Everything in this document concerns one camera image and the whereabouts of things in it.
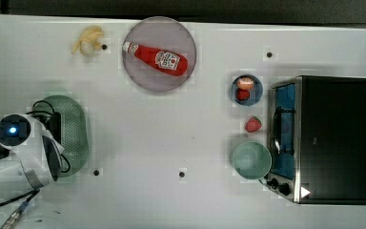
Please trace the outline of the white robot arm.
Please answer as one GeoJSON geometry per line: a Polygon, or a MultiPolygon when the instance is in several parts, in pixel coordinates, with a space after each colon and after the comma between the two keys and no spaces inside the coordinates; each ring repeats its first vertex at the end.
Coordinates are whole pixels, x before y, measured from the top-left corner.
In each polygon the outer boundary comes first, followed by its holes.
{"type": "Polygon", "coordinates": [[[64,148],[38,119],[9,114],[0,120],[0,202],[38,190],[59,179],[64,148]]]}

